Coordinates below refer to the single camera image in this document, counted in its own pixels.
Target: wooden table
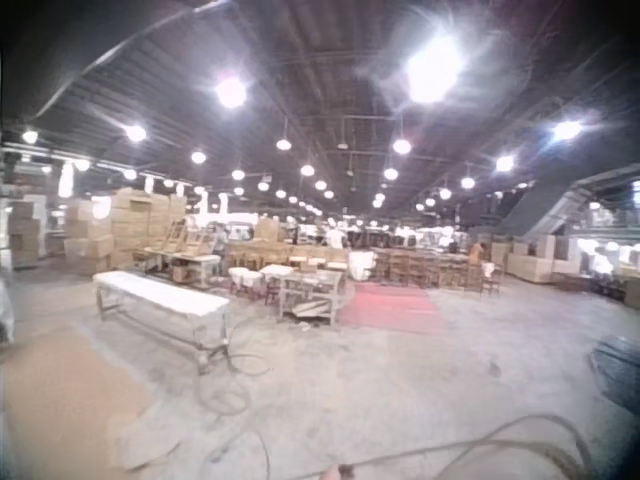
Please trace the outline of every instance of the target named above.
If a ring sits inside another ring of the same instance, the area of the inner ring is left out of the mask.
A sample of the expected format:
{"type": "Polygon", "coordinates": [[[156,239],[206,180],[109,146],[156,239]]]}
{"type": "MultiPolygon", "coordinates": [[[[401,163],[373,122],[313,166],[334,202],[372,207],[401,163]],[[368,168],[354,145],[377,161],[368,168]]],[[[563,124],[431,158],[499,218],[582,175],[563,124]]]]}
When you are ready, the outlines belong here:
{"type": "Polygon", "coordinates": [[[214,268],[219,273],[218,269],[220,267],[220,256],[219,255],[198,255],[195,257],[191,257],[188,255],[178,253],[169,253],[163,252],[161,250],[154,249],[152,247],[147,247],[144,249],[144,252],[149,253],[150,255],[155,255],[153,260],[148,260],[145,262],[145,268],[149,266],[149,262],[155,263],[158,266],[158,270],[162,269],[162,260],[166,259],[170,261],[171,259],[182,260],[189,263],[189,270],[194,270],[198,274],[198,284],[199,288],[209,288],[209,280],[213,275],[214,268]]]}
{"type": "Polygon", "coordinates": [[[292,272],[281,277],[278,318],[285,312],[293,311],[295,300],[329,300],[329,311],[318,316],[329,318],[335,323],[338,311],[338,286],[344,272],[318,270],[317,272],[292,272]]]}

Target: wooden furniture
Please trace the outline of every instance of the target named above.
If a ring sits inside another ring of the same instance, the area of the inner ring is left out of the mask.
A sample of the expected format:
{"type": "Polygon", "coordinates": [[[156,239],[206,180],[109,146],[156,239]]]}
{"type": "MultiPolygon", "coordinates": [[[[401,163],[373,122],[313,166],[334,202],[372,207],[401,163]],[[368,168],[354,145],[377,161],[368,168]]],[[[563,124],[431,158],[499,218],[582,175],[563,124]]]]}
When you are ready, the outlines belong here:
{"type": "Polygon", "coordinates": [[[281,319],[285,312],[294,311],[297,304],[313,304],[313,300],[319,300],[322,311],[315,316],[329,318],[330,324],[335,323],[340,299],[338,285],[343,276],[342,272],[330,270],[318,270],[315,273],[292,272],[283,276],[278,318],[281,319]],[[326,309],[323,309],[323,301],[328,303],[326,309]]]}
{"type": "MultiPolygon", "coordinates": [[[[93,282],[102,320],[107,311],[123,308],[125,298],[176,314],[191,332],[191,339],[180,341],[196,348],[199,374],[204,373],[209,360],[208,352],[212,351],[210,346],[205,345],[206,339],[211,338],[209,332],[221,331],[217,347],[226,348],[228,344],[225,313],[229,300],[226,298],[194,292],[128,272],[98,273],[93,276],[93,282]],[[105,305],[107,298],[113,299],[114,303],[105,305]]],[[[156,324],[146,326],[159,330],[156,324]]],[[[161,330],[159,333],[169,335],[161,330]]]]}

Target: white table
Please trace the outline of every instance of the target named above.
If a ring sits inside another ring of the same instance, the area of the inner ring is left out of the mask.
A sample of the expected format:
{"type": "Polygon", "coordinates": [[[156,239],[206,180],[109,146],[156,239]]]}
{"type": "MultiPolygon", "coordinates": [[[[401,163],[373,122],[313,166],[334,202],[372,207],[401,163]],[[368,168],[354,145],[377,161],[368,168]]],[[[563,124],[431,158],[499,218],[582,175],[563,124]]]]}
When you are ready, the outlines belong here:
{"type": "Polygon", "coordinates": [[[196,347],[200,373],[206,368],[208,352],[220,347],[226,348],[228,341],[225,313],[229,304],[226,298],[195,292],[121,271],[98,273],[93,276],[93,282],[96,285],[98,311],[103,320],[106,311],[123,306],[124,298],[135,299],[163,311],[177,314],[183,323],[191,328],[192,341],[181,341],[196,347]],[[106,306],[105,297],[107,296],[115,297],[115,303],[106,306]],[[216,345],[216,348],[205,345],[209,328],[213,326],[219,326],[221,332],[221,342],[216,345]]]}

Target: floor dust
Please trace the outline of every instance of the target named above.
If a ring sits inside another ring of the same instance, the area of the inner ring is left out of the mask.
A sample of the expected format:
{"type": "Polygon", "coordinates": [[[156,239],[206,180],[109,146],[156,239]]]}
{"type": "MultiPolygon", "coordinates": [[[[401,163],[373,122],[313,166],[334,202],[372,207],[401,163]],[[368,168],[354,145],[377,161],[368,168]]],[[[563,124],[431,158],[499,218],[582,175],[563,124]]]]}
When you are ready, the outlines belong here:
{"type": "Polygon", "coordinates": [[[110,468],[109,424],[151,403],[71,327],[17,344],[3,365],[12,444],[30,478],[134,479],[110,468]]]}

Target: table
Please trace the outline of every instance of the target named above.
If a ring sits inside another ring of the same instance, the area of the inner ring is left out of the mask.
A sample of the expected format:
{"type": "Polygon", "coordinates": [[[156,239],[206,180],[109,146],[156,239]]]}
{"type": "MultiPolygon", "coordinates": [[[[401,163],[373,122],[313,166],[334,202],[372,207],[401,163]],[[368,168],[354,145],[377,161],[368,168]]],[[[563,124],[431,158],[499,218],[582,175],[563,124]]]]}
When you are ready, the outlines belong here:
{"type": "Polygon", "coordinates": [[[215,351],[205,346],[207,332],[211,326],[219,326],[221,342],[218,348],[226,348],[228,344],[226,332],[226,309],[229,300],[208,293],[194,292],[128,272],[114,271],[98,273],[93,276],[96,285],[96,304],[100,317],[104,320],[105,312],[123,306],[125,297],[142,301],[164,311],[177,314],[191,328],[192,340],[183,340],[196,347],[198,372],[203,373],[209,355],[215,351]],[[105,305],[105,297],[115,297],[115,303],[105,305]]]}
{"type": "Polygon", "coordinates": [[[318,270],[317,272],[292,272],[281,277],[278,318],[281,319],[285,312],[293,310],[293,303],[296,299],[329,300],[329,312],[321,313],[320,317],[329,318],[329,323],[336,321],[338,311],[338,286],[342,279],[343,272],[332,270],[318,270]]]}
{"type": "Polygon", "coordinates": [[[193,270],[198,274],[199,281],[196,286],[202,289],[207,289],[210,287],[209,280],[213,275],[214,268],[216,269],[216,273],[218,274],[218,276],[220,273],[219,268],[220,268],[221,258],[219,255],[198,255],[196,257],[190,257],[188,255],[183,255],[181,253],[163,252],[161,250],[156,250],[152,247],[147,247],[144,249],[144,251],[149,254],[156,255],[155,265],[157,265],[159,269],[161,269],[162,267],[163,258],[183,260],[190,263],[189,270],[193,270]]]}

